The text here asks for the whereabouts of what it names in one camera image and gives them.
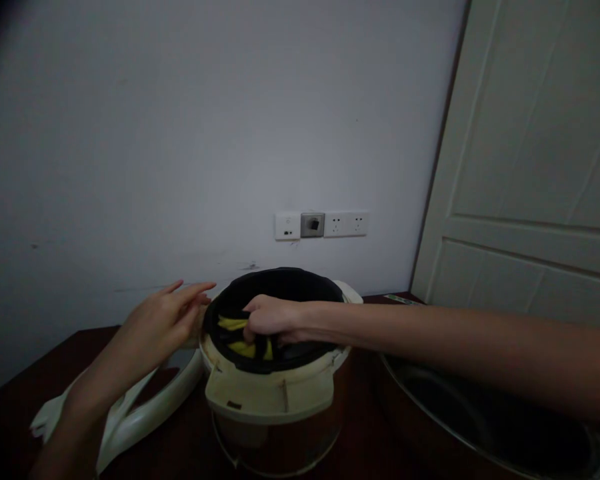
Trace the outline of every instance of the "left hand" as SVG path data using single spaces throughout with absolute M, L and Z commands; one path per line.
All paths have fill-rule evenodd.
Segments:
M 150 295 L 129 315 L 109 344 L 69 392 L 74 408 L 102 414 L 138 380 L 160 365 L 190 337 L 213 282 L 180 291 L 183 281 Z

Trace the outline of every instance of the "door panel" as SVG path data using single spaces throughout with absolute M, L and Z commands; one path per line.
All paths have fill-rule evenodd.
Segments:
M 600 0 L 474 0 L 412 292 L 600 324 Z

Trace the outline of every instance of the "wall switch plate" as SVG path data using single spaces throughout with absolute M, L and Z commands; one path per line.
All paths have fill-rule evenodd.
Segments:
M 324 234 L 324 213 L 303 213 L 300 215 L 300 236 L 302 238 L 322 237 Z
M 325 214 L 325 238 L 347 236 L 345 228 L 347 215 L 344 212 L 330 212 Z
M 349 237 L 362 237 L 369 231 L 369 212 L 348 212 L 345 220 L 345 232 Z
M 275 214 L 276 240 L 300 240 L 300 212 L 278 212 Z

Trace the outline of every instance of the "white wall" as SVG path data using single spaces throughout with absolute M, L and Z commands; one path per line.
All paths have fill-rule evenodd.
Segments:
M 463 0 L 36 0 L 0 40 L 0 384 L 177 278 L 407 287 Z M 369 235 L 273 240 L 279 210 Z

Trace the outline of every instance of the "dark wooden tabletop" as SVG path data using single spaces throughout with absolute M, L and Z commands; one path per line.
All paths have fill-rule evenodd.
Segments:
M 404 298 L 417 300 L 408 293 Z M 395 303 L 382 296 L 366 303 Z M 42 441 L 29 425 L 40 407 L 62 392 L 104 348 L 118 327 L 79 331 L 0 388 L 0 478 L 23 478 Z M 375 397 L 372 352 L 356 350 L 347 418 L 333 450 L 302 479 L 436 479 L 392 433 Z M 106 479 L 255 478 L 235 470 L 213 433 L 204 380 L 152 434 L 116 458 Z

